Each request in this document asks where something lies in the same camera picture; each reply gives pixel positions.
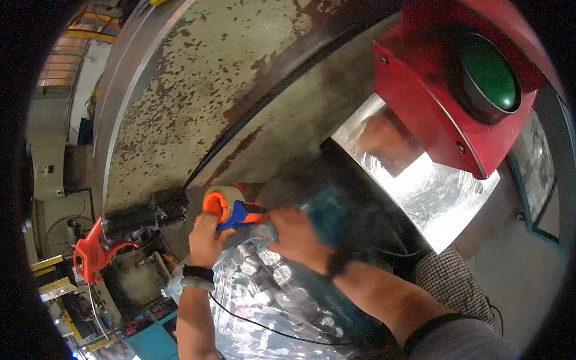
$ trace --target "orange tape core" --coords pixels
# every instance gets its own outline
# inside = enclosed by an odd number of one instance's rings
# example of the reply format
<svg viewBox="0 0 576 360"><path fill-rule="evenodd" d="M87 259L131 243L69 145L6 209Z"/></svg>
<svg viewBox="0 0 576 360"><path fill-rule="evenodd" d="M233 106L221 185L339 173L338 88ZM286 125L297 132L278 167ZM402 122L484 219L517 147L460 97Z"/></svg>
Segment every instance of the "orange tape core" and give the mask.
<svg viewBox="0 0 576 360"><path fill-rule="evenodd" d="M220 217L218 223L224 223L228 217L228 202L220 192L211 192L204 198L202 209Z"/></svg>

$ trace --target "red housing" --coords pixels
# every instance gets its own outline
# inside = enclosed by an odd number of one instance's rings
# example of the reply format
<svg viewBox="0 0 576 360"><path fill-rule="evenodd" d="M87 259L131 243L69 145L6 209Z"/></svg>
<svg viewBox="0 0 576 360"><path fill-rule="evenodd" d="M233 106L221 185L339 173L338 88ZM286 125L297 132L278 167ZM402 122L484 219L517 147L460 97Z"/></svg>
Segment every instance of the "red housing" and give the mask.
<svg viewBox="0 0 576 360"><path fill-rule="evenodd" d="M457 73L454 40L468 32L492 41L520 83L520 108L493 126L466 113L449 86ZM541 71L504 33L457 1L406 2L401 24L381 35L373 52L376 93L434 162L477 179L488 178L504 160L532 109L536 89L546 84Z"/></svg>

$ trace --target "bracelet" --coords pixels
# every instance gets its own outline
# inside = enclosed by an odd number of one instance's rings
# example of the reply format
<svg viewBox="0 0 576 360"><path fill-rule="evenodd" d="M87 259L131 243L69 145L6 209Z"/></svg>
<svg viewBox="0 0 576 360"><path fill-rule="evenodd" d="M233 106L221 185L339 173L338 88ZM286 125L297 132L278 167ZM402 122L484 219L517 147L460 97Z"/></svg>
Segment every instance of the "bracelet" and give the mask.
<svg viewBox="0 0 576 360"><path fill-rule="evenodd" d="M357 260L358 258L359 255L354 250L354 246L352 244L341 245L338 250L330 257L324 279L327 282L332 283L336 276L342 275L346 272L346 266L349 262L352 260Z"/></svg>

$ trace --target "hand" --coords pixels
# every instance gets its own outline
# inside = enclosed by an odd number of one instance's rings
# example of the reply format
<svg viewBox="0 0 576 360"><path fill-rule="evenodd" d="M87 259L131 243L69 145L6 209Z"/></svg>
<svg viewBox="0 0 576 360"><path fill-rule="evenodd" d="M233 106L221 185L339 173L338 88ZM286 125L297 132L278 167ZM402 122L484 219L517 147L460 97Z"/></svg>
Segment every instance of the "hand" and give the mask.
<svg viewBox="0 0 576 360"><path fill-rule="evenodd" d="M218 217L212 213L200 213L194 220L194 228L188 237L190 244L190 266L212 269L222 252L222 245L234 229L220 232L216 238Z"/></svg>
<svg viewBox="0 0 576 360"><path fill-rule="evenodd" d="M282 207L272 210L270 218L278 232L278 242L270 244L268 249L326 274L334 250L320 244L306 213L294 207Z"/></svg>

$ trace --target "screw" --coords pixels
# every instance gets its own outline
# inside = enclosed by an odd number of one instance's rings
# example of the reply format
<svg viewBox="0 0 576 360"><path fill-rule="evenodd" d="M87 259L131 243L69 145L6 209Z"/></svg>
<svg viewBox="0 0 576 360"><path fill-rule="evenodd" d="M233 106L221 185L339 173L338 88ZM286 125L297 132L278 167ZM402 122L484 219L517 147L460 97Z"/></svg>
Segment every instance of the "screw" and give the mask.
<svg viewBox="0 0 576 360"><path fill-rule="evenodd" d="M456 142L456 148L458 149L458 152L460 152L460 154L464 154L466 152L466 148L464 147L464 145L462 145L460 141Z"/></svg>

